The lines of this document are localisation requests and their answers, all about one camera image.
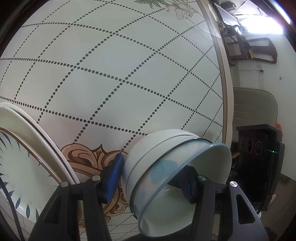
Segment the metal screw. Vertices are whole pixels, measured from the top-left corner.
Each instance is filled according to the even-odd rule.
[[[69,185],[68,182],[62,182],[62,183],[61,183],[61,187],[62,187],[62,188],[65,188],[65,187],[67,187],[68,185]]]
[[[232,187],[234,187],[234,188],[237,187],[237,183],[236,183],[235,181],[231,181],[231,182],[230,182],[230,185],[231,185]]]
[[[101,177],[99,175],[95,175],[91,178],[93,181],[98,181],[101,179]]]
[[[200,181],[204,181],[204,180],[206,180],[206,178],[205,178],[204,175],[199,175],[197,178],[198,178]]]

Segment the orange object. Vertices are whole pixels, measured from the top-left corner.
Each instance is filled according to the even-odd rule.
[[[279,123],[277,123],[277,122],[276,122],[276,128],[280,129],[282,131],[281,125]]]

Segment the desk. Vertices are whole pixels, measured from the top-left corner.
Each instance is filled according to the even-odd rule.
[[[233,90],[218,26],[206,1],[169,2],[49,1],[0,58],[0,102],[37,121],[80,181],[158,130],[230,146]],[[104,209],[114,240],[138,233],[120,186]],[[80,231],[85,239],[84,222]]]

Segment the black speaker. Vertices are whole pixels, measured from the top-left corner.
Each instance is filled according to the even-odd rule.
[[[255,210],[267,210],[284,159],[281,130],[268,124],[240,126],[236,181]]]

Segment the floral decoration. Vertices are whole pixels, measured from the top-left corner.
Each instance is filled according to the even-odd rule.
[[[165,5],[165,10],[167,10],[167,12],[175,12],[178,19],[189,19],[197,12],[196,9],[186,3],[188,0],[136,0],[135,2],[149,4],[150,8],[153,8],[153,5],[157,7],[161,7],[160,4]]]
[[[100,175],[104,167],[111,165],[117,153],[122,154],[124,158],[127,155],[126,152],[119,150],[106,152],[102,145],[91,150],[82,144],[69,144],[64,146],[61,152],[75,172],[89,177]],[[128,203],[119,183],[114,198],[103,208],[106,221],[109,222],[111,217],[122,214],[127,207]],[[84,219],[79,223],[79,227],[85,227]]]

